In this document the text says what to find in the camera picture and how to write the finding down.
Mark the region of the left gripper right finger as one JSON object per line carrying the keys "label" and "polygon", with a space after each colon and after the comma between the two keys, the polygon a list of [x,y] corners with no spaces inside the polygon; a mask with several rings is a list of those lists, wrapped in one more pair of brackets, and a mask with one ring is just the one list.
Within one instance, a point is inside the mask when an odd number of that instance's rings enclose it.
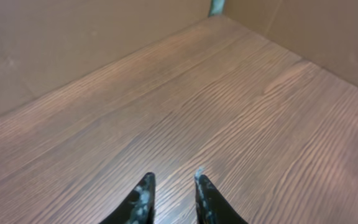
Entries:
{"label": "left gripper right finger", "polygon": [[248,224],[203,174],[203,168],[195,173],[195,187],[198,224]]}

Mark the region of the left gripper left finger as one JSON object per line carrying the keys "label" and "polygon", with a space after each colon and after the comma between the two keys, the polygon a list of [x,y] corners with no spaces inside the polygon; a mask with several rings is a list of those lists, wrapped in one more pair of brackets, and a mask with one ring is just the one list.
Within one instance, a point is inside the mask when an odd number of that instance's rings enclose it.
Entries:
{"label": "left gripper left finger", "polygon": [[154,224],[155,174],[146,173],[119,206],[100,224]]}

